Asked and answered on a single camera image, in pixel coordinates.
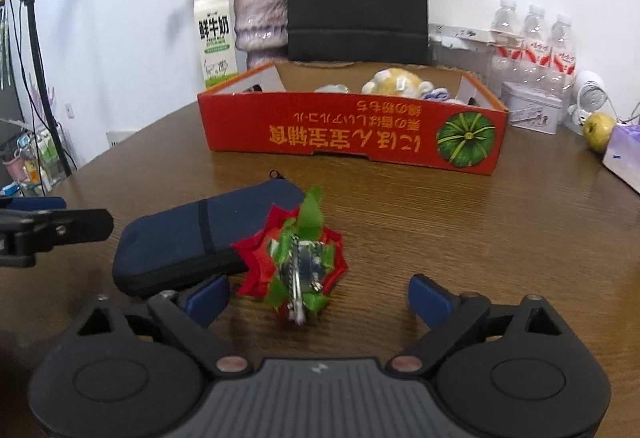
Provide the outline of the green yellow apple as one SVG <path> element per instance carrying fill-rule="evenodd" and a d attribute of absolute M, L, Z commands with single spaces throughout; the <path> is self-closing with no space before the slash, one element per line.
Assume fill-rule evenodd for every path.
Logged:
<path fill-rule="evenodd" d="M 608 148 L 616 120 L 605 113 L 593 113 L 582 125 L 582 135 L 590 150 L 603 155 Z"/>

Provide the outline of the water bottle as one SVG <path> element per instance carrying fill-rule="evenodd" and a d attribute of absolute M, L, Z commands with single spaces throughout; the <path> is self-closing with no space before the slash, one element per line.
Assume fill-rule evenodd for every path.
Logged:
<path fill-rule="evenodd" d="M 550 60 L 549 28 L 546 10 L 531 5 L 522 26 L 523 51 L 520 63 L 522 83 L 536 84 L 546 72 Z"/>
<path fill-rule="evenodd" d="M 495 48 L 491 59 L 490 82 L 492 89 L 500 91 L 503 81 L 513 77 L 521 55 L 514 0 L 500 0 L 490 31 Z"/>
<path fill-rule="evenodd" d="M 548 83 L 555 94 L 562 94 L 572 83 L 576 70 L 576 46 L 572 20 L 559 14 L 550 32 Z"/>

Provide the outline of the white green milk carton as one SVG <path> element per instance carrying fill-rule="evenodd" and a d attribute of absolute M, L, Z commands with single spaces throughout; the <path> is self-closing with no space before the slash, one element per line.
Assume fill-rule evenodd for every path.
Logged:
<path fill-rule="evenodd" d="M 230 0 L 194 0 L 193 16 L 208 89 L 238 75 Z"/>

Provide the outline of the water bottle left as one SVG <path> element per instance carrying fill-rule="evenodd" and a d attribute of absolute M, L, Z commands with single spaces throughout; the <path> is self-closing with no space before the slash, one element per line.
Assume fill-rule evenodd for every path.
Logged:
<path fill-rule="evenodd" d="M 500 91 L 503 81 L 513 77 L 521 55 L 514 0 L 500 0 L 490 31 L 495 48 L 491 59 L 490 82 L 492 89 Z"/>

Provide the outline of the purple textured vase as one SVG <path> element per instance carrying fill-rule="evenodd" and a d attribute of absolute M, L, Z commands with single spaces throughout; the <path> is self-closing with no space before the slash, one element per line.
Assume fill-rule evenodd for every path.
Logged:
<path fill-rule="evenodd" d="M 233 0 L 235 46 L 246 54 L 246 67 L 288 56 L 288 0 Z"/>

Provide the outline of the water bottle middle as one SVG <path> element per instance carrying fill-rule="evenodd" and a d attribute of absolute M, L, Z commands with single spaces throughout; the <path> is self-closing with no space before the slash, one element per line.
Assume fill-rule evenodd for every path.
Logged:
<path fill-rule="evenodd" d="M 550 60 L 549 28 L 546 10 L 531 5 L 522 26 L 523 51 L 520 63 L 522 83 L 536 84 L 546 72 Z"/>

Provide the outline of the small decorated tin box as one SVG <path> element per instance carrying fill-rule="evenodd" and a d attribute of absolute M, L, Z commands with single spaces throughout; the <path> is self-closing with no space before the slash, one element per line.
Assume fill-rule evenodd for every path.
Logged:
<path fill-rule="evenodd" d="M 511 126 L 555 135 L 561 120 L 562 101 L 556 95 L 527 84 L 505 81 L 501 100 Z"/>

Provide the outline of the navy blue zip pouch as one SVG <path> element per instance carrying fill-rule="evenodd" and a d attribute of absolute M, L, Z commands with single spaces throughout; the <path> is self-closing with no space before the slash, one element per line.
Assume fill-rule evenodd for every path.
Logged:
<path fill-rule="evenodd" d="M 232 192 L 141 217 L 126 225 L 113 259 L 115 286 L 130 297 L 188 289 L 216 273 L 245 270 L 233 248 L 257 234 L 270 210 L 303 202 L 303 191 L 280 175 Z"/>

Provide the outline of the red cardboard pumpkin box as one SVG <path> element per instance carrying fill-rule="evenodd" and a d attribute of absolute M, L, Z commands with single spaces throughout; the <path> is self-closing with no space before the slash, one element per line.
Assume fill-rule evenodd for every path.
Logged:
<path fill-rule="evenodd" d="M 362 94 L 384 63 L 265 64 L 198 96 L 213 151 L 338 154 L 377 163 L 491 175 L 508 111 L 461 70 L 407 66 L 464 105 Z M 314 93 L 344 84 L 349 94 Z"/>

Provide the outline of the yellow white plush toy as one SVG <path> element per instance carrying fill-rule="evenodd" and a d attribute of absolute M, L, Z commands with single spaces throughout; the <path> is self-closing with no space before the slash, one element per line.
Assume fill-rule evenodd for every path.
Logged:
<path fill-rule="evenodd" d="M 434 89 L 431 81 L 423 80 L 408 70 L 392 67 L 377 72 L 363 85 L 361 93 L 421 100 L 425 93 L 430 93 Z"/>

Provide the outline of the lavender fluffy towel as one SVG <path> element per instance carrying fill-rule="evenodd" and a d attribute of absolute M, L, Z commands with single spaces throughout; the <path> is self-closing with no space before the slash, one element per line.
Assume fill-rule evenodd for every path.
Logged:
<path fill-rule="evenodd" d="M 420 99 L 422 101 L 464 105 L 464 102 L 452 96 L 446 88 L 427 90 L 421 94 Z"/>

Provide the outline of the water bottle right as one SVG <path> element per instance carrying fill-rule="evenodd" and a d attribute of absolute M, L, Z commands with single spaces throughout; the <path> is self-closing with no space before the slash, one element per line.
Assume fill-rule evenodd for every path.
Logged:
<path fill-rule="evenodd" d="M 562 94 L 572 83 L 576 70 L 576 46 L 572 20 L 559 14 L 550 32 L 548 83 L 555 94 Z"/>

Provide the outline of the black light stand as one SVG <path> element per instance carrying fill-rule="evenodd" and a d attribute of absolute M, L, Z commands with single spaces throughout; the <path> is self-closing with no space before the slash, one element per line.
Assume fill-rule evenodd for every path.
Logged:
<path fill-rule="evenodd" d="M 37 28 L 36 0 L 21 0 L 21 2 L 26 8 L 29 49 L 30 55 L 32 56 L 32 69 L 34 70 L 36 91 L 40 103 L 40 123 L 49 133 L 53 141 L 55 152 L 60 160 L 64 175 L 70 177 L 73 174 L 73 170 L 77 169 L 77 166 L 74 158 L 65 150 L 60 132 L 58 132 L 58 122 L 52 112 Z"/>

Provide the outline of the white flat carton box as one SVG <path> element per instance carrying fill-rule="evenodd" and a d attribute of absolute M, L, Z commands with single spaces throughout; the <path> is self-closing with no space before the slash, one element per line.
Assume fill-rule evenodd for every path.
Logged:
<path fill-rule="evenodd" d="M 439 41 L 457 39 L 461 42 L 476 42 L 487 44 L 487 46 L 518 46 L 522 42 L 522 38 L 517 34 L 442 24 L 429 24 L 428 33 Z"/>

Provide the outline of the iridescent plastic item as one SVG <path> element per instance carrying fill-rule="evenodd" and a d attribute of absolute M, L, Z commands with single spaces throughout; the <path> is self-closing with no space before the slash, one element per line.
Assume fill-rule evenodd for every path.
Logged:
<path fill-rule="evenodd" d="M 314 90 L 314 93 L 341 93 L 349 94 L 349 89 L 344 84 L 326 84 Z"/>

